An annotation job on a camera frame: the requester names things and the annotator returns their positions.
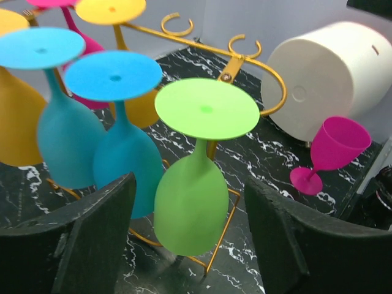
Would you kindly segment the light blue plastic wine glass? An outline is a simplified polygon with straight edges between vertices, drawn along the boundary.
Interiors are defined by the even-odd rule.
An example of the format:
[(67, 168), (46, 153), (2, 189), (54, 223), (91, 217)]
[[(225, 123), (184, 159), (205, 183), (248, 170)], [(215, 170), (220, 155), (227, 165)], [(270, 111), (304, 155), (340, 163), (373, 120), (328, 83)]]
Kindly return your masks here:
[(64, 94), (55, 69), (77, 59), (85, 41), (74, 31), (33, 27), (1, 37), (1, 65), (17, 70), (42, 70), (51, 99), (37, 126), (37, 145), (52, 180), (82, 189), (94, 185), (92, 162), (105, 128), (85, 105)]

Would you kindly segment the orange plastic wine glass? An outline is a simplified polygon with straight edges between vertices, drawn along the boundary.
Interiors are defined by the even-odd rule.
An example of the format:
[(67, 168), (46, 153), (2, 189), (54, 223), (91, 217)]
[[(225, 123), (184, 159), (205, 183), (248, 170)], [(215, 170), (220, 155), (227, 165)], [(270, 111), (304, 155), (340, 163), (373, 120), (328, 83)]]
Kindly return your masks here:
[(81, 19), (112, 25), (117, 49), (86, 55), (66, 73), (67, 85), (75, 94), (96, 102), (118, 102), (130, 122), (140, 128), (159, 119), (154, 99), (162, 69), (155, 60), (128, 50), (121, 25), (139, 17), (145, 9), (146, 1), (78, 2), (75, 11)]

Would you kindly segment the green plastic wine glass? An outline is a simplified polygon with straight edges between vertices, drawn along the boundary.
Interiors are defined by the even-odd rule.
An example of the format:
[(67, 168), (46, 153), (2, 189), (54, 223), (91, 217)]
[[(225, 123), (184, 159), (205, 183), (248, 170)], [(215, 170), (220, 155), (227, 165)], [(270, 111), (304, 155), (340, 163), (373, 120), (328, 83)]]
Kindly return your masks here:
[[(252, 97), (251, 101), (259, 121), (258, 106)], [(218, 242), (225, 225), (228, 187), (220, 168), (213, 162), (223, 176), (217, 192), (202, 191), (209, 178), (203, 172), (208, 168), (206, 162), (196, 170), (190, 169), (205, 153), (203, 141), (196, 139), (193, 152), (167, 169), (156, 191), (154, 232), (161, 245), (176, 255), (201, 255), (209, 251)]]

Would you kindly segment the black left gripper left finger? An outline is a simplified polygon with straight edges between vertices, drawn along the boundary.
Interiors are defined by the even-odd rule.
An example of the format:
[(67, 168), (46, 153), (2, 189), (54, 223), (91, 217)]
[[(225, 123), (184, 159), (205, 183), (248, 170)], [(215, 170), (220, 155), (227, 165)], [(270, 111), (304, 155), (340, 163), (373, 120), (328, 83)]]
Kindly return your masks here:
[(1, 229), (1, 293), (114, 293), (133, 173), (52, 213)]

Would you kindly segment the yellow-orange plastic wine glass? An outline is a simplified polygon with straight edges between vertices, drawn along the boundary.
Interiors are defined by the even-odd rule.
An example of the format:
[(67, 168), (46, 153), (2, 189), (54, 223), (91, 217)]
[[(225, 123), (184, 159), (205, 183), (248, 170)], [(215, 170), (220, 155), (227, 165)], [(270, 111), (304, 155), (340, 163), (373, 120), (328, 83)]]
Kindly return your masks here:
[(1, 67), (1, 162), (22, 167), (43, 162), (37, 124), (46, 101), (25, 81)]

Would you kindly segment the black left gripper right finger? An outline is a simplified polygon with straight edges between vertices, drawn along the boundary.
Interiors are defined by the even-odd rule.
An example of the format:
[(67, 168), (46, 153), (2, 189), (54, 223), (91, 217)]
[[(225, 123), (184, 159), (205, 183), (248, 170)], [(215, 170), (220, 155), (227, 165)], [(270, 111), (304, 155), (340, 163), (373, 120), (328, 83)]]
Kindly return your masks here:
[(266, 293), (391, 292), (391, 232), (328, 216), (253, 177), (244, 201)]

